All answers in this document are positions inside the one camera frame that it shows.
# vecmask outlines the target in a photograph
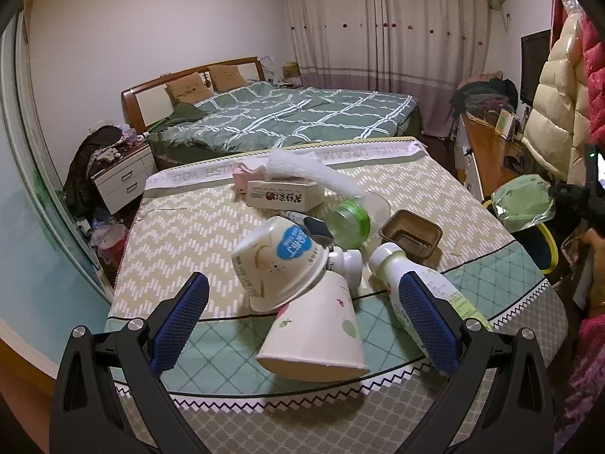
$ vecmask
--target nightstand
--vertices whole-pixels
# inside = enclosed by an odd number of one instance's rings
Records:
[[[139,143],[117,164],[95,174],[93,182],[113,215],[143,194],[147,177],[156,172],[151,148],[147,143]]]

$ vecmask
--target tv screen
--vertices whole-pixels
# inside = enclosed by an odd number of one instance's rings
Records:
[[[542,68],[548,61],[550,39],[550,31],[521,38],[521,101],[530,106],[534,105]]]

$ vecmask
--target blue label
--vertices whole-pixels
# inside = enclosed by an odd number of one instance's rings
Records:
[[[283,260],[293,260],[311,249],[311,239],[300,227],[294,225],[284,232],[284,237],[277,246],[277,256]]]

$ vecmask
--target green bedspread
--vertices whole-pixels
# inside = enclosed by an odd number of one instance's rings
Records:
[[[409,131],[414,98],[395,93],[278,89],[257,82],[196,107],[207,116],[154,130],[150,143],[156,156],[187,163],[316,141],[418,133]]]

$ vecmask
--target cream puffer jacket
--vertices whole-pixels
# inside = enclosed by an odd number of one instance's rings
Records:
[[[579,186],[586,183],[584,145],[590,134],[587,82],[582,10],[574,9],[540,75],[523,144],[554,177]]]

